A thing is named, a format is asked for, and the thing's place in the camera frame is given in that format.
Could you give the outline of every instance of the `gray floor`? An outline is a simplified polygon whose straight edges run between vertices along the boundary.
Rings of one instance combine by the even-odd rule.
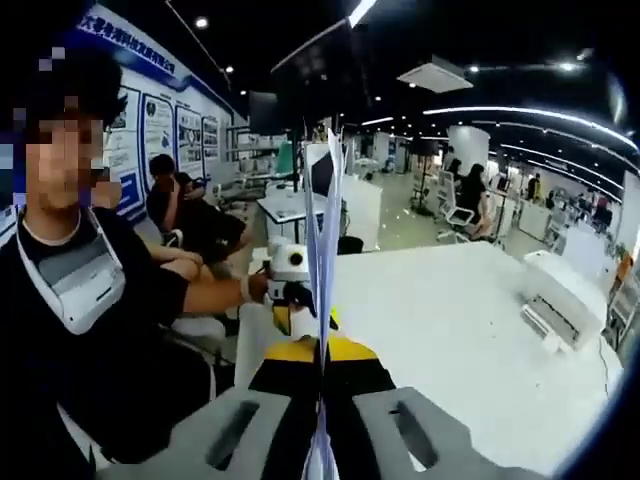
[[[381,251],[440,245],[436,236],[445,228],[433,218],[417,215],[409,208],[413,186],[410,174],[376,175],[373,183],[382,187],[382,211],[378,246]],[[512,228],[504,240],[505,251],[521,259],[524,255],[545,249],[545,245],[518,228]]]

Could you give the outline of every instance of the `ceiling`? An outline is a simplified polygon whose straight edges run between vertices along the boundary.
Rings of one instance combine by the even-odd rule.
[[[172,1],[215,65],[164,1],[101,3],[158,40],[246,114],[247,96],[241,96],[241,91],[274,91],[271,69],[348,16],[359,2]],[[380,129],[407,137],[446,136],[446,127],[458,122],[490,122],[474,125],[491,134],[492,150],[513,145],[568,160],[583,167],[569,165],[568,173],[574,168],[573,175],[621,197],[614,184],[623,183],[627,169],[637,174],[632,166],[638,165],[636,149],[596,128],[521,112],[423,114],[448,107],[528,107],[575,115],[621,134],[637,126],[640,135],[640,69],[629,60],[636,43],[634,17],[617,0],[607,2],[606,8],[593,5],[577,0],[378,0],[353,32],[358,45],[354,63],[362,73],[365,101],[356,96],[345,101],[341,96],[335,111],[344,114],[341,120],[353,130],[373,133]],[[193,27],[200,15],[209,20],[206,30]],[[576,62],[585,49],[591,50],[581,68],[572,72],[557,68],[559,62]],[[431,55],[465,69],[473,88],[436,94],[397,80]],[[234,71],[225,74],[229,65]],[[472,65],[480,70],[471,72]],[[384,117],[394,120],[360,127],[362,122]],[[505,151],[514,160],[556,162],[525,150]]]

